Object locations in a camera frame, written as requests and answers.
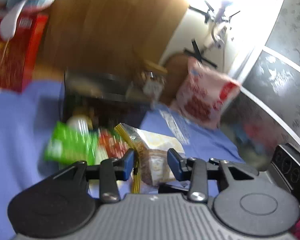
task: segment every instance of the green snack bag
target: green snack bag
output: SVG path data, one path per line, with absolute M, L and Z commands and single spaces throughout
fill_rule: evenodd
M 86 161 L 88 165 L 94 165 L 97 147 L 97 134 L 82 135 L 58 122 L 44 153 L 44 159 L 63 164 Z

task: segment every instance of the red packaging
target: red packaging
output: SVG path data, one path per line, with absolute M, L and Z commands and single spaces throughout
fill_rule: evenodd
M 21 14 L 15 36 L 8 42 L 0 37 L 0 88 L 21 92 L 31 82 L 47 20 L 44 14 Z
M 188 72 L 171 108 L 203 127 L 215 129 L 223 105 L 238 95 L 240 84 L 192 57 L 188 60 Z
M 121 159 L 129 148 L 122 138 L 116 138 L 107 129 L 99 129 L 98 136 L 99 143 L 106 149 L 109 158 Z

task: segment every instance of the screw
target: screw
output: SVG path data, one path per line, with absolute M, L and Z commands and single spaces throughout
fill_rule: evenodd
M 109 202 L 115 202 L 118 199 L 117 196 L 112 195 L 110 193 L 103 193 L 102 197 L 103 197 L 104 200 L 109 201 Z
M 200 201 L 205 200 L 206 198 L 207 198 L 207 196 L 202 192 L 193 192 L 191 194 L 191 200 L 193 200 L 193 201 L 200 202 Z

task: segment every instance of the gray ribbed surface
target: gray ribbed surface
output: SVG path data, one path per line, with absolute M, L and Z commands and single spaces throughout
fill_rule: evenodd
M 28 240 L 17 236 L 15 240 Z M 186 201 L 181 194 L 127 195 L 99 209 L 91 223 L 59 240 L 182 240 L 254 239 L 237 235 L 216 222 L 207 206 Z M 291 235 L 269 239 L 294 239 Z

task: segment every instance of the circular disc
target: circular disc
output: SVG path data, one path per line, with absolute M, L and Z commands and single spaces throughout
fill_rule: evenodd
M 8 206 L 8 217 L 18 233 L 36 238 L 68 235 L 85 225 L 95 212 L 95 201 L 67 181 L 32 187 Z
M 273 236 L 299 219 L 296 198 L 266 181 L 236 181 L 215 198 L 213 210 L 228 227 L 251 236 Z

